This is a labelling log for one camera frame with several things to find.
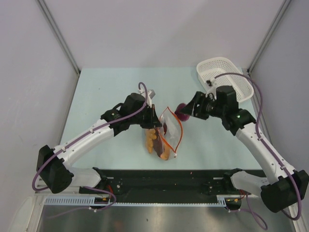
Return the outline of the fake purple onion half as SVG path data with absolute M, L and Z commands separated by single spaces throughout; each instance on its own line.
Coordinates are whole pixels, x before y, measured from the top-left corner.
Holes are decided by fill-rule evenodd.
M 177 108 L 176 108 L 176 110 L 175 110 L 175 112 L 174 112 L 174 114 L 177 116 L 177 118 L 178 118 L 181 122 L 186 122 L 186 121 L 188 121 L 189 118 L 190 118 L 189 115 L 183 114 L 183 113 L 181 112 L 181 110 L 182 110 L 185 106 L 186 106 L 185 103 L 180 103 L 180 104 L 177 106 Z

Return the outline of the clear orange zip bag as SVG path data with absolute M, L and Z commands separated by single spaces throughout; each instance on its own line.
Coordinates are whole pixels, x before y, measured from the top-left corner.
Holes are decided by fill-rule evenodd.
M 155 130 L 159 132 L 159 135 L 162 141 L 170 148 L 170 157 L 168 160 L 176 158 L 177 150 L 183 138 L 182 123 L 169 107 L 167 107 L 163 111 L 163 113 L 159 117 L 159 120 L 162 123 L 162 127 L 155 128 Z M 164 123 L 166 123 L 168 127 L 166 135 L 164 135 L 164 130 L 163 130 Z

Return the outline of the fake orange chicken nuggets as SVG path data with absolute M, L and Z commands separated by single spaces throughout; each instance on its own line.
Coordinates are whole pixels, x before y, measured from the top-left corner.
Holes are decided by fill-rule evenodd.
M 145 147 L 149 154 L 153 152 L 154 140 L 157 139 L 155 129 L 146 129 L 145 130 Z

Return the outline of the fake dark red fig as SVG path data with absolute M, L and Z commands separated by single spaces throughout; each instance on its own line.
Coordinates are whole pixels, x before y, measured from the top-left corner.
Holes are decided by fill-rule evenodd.
M 164 130 L 164 135 L 166 135 L 167 130 L 168 130 L 166 123 L 163 124 L 163 130 Z

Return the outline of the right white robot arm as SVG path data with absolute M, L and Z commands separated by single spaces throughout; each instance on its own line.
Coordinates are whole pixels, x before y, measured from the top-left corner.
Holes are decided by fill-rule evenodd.
M 221 119 L 224 128 L 248 148 L 262 168 L 264 178 L 241 169 L 232 170 L 230 177 L 223 181 L 226 193 L 234 194 L 239 189 L 252 193 L 273 213 L 301 204 L 309 175 L 304 170 L 297 171 L 263 136 L 251 113 L 239 108 L 232 86 L 218 87 L 215 95 L 198 91 L 180 112 L 203 120 L 210 116 Z

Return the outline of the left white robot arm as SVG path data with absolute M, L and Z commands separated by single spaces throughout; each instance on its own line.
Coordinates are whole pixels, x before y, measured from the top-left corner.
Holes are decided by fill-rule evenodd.
M 152 104 L 154 95 L 152 89 L 131 93 L 124 103 L 106 111 L 82 134 L 54 148 L 48 145 L 40 148 L 35 177 L 40 177 L 45 183 L 42 189 L 56 194 L 68 187 L 90 187 L 94 192 L 102 193 L 107 182 L 101 171 L 98 168 L 74 168 L 73 164 L 100 143 L 128 130 L 131 125 L 139 125 L 143 129 L 160 128 L 162 124 Z

